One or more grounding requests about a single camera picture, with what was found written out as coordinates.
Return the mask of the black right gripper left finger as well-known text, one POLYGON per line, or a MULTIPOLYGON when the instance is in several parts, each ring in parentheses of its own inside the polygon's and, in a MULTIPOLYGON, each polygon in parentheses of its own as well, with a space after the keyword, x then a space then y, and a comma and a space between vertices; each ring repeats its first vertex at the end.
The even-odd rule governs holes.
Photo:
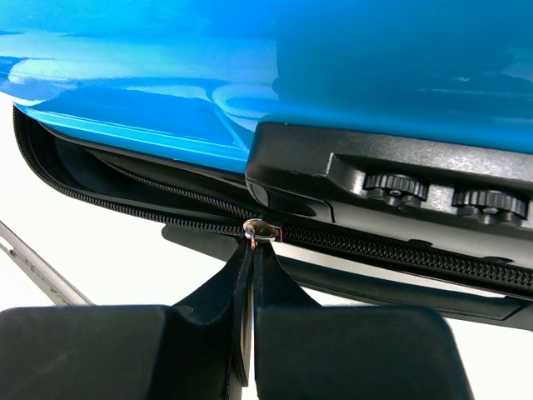
POLYGON ((243 388, 249 384, 253 254, 237 245, 222 270, 170 307, 168 388, 243 388))

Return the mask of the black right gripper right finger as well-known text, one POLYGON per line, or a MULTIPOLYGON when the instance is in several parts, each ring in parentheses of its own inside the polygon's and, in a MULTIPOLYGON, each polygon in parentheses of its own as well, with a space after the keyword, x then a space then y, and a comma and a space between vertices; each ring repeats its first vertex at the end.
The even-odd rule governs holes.
POLYGON ((273 307, 321 307, 284 271, 270 243, 257 244, 253 252, 253 293, 256 311, 273 307))

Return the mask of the silver zipper pull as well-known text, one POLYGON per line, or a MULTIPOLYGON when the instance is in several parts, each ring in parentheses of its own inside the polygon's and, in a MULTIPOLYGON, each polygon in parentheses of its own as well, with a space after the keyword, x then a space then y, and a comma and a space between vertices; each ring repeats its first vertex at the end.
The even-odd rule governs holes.
POLYGON ((246 220, 242 224, 242 229, 252 250, 255 250, 259 244, 281 240, 281 228, 260 218, 246 220))

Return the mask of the blue hard-shell suitcase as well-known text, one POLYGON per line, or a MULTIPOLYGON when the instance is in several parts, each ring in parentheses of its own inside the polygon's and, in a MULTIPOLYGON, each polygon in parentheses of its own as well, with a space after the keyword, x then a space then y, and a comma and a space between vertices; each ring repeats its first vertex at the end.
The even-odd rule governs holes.
POLYGON ((302 285, 532 328, 529 1, 4 1, 1 92, 70 198, 219 258, 281 240, 302 285))

